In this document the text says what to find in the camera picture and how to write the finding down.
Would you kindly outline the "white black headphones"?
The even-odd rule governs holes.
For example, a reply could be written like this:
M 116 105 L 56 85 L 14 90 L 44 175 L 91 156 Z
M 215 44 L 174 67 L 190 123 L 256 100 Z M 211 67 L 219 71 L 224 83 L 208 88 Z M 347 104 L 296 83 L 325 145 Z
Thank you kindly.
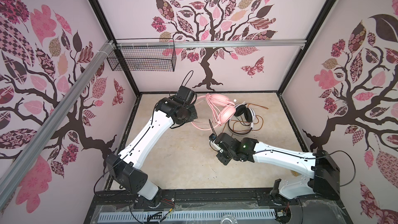
M 246 102 L 236 105 L 234 117 L 236 117 L 238 122 L 243 122 L 242 120 L 239 120 L 238 117 L 244 116 L 245 121 L 248 122 L 248 126 L 250 128 L 246 131 L 235 131 L 230 126 L 230 121 L 228 121 L 227 126 L 228 126 L 230 132 L 232 132 L 233 134 L 236 134 L 239 136 L 244 136 L 244 135 L 248 135 L 254 129 L 254 120 L 256 119 L 256 113 L 252 108 L 248 107 L 247 105 L 248 104 Z

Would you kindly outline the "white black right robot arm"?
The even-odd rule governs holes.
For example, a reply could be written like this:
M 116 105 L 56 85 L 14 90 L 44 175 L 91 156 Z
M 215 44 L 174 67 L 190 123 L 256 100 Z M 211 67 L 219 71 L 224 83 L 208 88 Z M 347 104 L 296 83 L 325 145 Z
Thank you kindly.
M 306 195 L 317 195 L 328 200 L 340 199 L 340 168 L 326 151 L 293 151 L 251 138 L 239 141 L 226 133 L 211 134 L 209 143 L 225 166 L 231 160 L 266 163 L 298 173 L 299 176 L 294 179 L 275 180 L 271 191 L 275 201 Z

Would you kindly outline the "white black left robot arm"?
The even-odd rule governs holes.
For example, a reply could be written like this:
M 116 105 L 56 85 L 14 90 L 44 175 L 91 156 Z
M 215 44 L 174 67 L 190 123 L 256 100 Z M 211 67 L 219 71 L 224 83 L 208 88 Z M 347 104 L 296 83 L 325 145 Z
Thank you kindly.
M 180 86 L 176 94 L 161 99 L 153 108 L 150 119 L 134 140 L 117 155 L 107 159 L 107 173 L 129 193 L 140 195 L 157 204 L 161 189 L 141 170 L 148 154 L 160 137 L 173 125 L 181 127 L 197 119 L 197 94 Z

